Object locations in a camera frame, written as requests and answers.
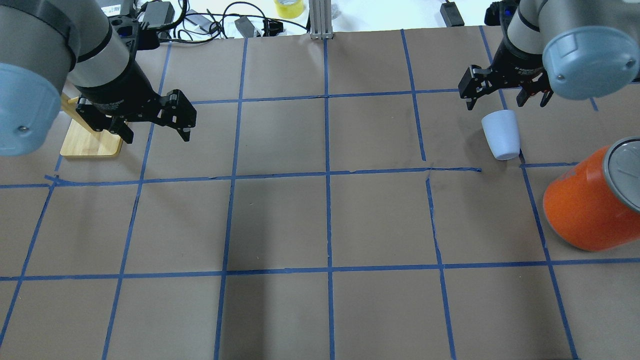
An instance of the wooden base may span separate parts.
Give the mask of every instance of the wooden base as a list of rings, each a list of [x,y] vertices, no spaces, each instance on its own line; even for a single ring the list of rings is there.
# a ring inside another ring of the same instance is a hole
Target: wooden base
[[[108,131],[96,132],[76,113],[76,99],[61,96],[62,110],[74,120],[69,125],[60,155],[76,158],[110,158],[122,148],[122,138]]]

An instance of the silver lid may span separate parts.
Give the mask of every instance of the silver lid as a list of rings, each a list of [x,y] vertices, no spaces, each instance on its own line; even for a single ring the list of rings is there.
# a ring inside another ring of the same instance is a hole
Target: silver lid
[[[640,136],[611,146],[604,157],[604,174],[620,201],[640,213]]]

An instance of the yellow object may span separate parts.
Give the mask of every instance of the yellow object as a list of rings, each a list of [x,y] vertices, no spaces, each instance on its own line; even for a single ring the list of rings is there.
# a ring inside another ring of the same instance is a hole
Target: yellow object
[[[120,152],[122,139],[118,135],[113,135],[109,131],[100,133],[84,122],[76,112],[77,98],[69,99],[69,96],[62,94],[62,109],[74,119],[69,125],[67,137],[60,149],[60,155],[64,157],[80,158],[110,158]]]
[[[273,0],[276,4],[278,16],[283,19],[293,19],[299,17],[305,9],[302,0]]]

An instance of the white label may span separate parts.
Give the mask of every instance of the white label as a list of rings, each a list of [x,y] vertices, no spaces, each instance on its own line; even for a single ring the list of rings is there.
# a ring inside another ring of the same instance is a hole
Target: white label
[[[102,12],[107,16],[115,16],[120,14],[122,5],[111,5],[102,8]]]

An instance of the orange can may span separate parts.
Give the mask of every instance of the orange can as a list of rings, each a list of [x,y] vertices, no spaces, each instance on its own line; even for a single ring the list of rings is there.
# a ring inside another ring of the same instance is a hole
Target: orange can
[[[603,147],[557,178],[543,207],[554,231],[582,250],[640,239],[640,137]]]

